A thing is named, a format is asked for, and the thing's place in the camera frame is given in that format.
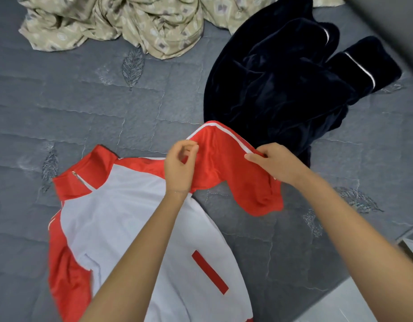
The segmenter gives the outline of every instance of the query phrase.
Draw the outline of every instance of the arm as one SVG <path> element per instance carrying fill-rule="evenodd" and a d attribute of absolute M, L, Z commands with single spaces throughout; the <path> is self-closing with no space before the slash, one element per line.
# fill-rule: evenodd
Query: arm
<path fill-rule="evenodd" d="M 105 283 L 80 322 L 142 322 L 150 303 L 175 220 L 193 179 L 199 146 L 177 142 L 165 160 L 166 194 Z M 181 159 L 188 156 L 186 164 Z"/>
<path fill-rule="evenodd" d="M 308 200 L 376 319 L 412 322 L 413 263 L 286 147 L 271 143 L 258 150 L 267 158 L 246 159 Z"/>

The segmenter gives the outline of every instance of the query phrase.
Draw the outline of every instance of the gray quilt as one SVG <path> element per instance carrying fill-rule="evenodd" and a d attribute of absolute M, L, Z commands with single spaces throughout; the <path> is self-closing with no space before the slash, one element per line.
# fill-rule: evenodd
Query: gray quilt
<path fill-rule="evenodd" d="M 146 56 L 130 90 L 121 64 L 131 44 L 34 51 L 17 32 L 24 15 L 16 0 L 0 0 L 0 322 L 54 322 L 47 226 L 60 203 L 53 187 L 41 189 L 43 162 L 52 152 L 61 173 L 98 143 L 121 157 L 162 157 L 202 123 L 205 82 L 230 35 L 206 23 L 183 56 Z M 372 34 L 347 5 L 315 16 L 339 26 L 339 50 Z M 352 106 L 313 145 L 312 169 L 395 239 L 413 227 L 413 74 L 390 53 L 402 79 Z M 233 250 L 258 322 L 292 321 L 348 276 L 306 201 L 287 185 L 282 191 L 285 209 L 260 218 L 225 183 L 194 195 Z"/>

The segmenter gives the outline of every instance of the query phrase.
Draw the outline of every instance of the forearm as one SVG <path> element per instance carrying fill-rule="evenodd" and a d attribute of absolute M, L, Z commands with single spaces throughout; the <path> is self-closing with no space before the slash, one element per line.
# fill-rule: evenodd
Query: forearm
<path fill-rule="evenodd" d="M 165 195 L 105 283 L 81 322 L 144 321 L 184 194 Z"/>
<path fill-rule="evenodd" d="M 412 262 L 317 174 L 306 174 L 296 187 L 310 202 L 377 320 L 413 321 Z"/>

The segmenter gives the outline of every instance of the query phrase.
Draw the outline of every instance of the white zipper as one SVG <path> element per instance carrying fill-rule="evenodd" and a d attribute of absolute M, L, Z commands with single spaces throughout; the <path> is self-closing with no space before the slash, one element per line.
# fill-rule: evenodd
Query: white zipper
<path fill-rule="evenodd" d="M 74 176 L 76 178 L 78 178 L 80 180 L 81 183 L 83 183 L 90 191 L 94 191 L 96 190 L 94 187 L 92 187 L 89 183 L 87 183 L 86 181 L 84 181 L 84 179 L 79 176 L 75 171 L 72 171 L 72 174 L 74 174 Z"/>

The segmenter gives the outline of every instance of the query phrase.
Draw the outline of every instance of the patterned blanket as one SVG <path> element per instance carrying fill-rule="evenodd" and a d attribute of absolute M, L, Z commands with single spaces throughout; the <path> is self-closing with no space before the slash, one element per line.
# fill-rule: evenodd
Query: patterned blanket
<path fill-rule="evenodd" d="M 276 0 L 18 0 L 27 8 L 20 33 L 32 48 L 63 51 L 87 38 L 120 35 L 159 59 L 182 55 L 202 36 L 203 20 L 229 29 Z M 314 0 L 314 6 L 337 6 L 343 0 Z"/>

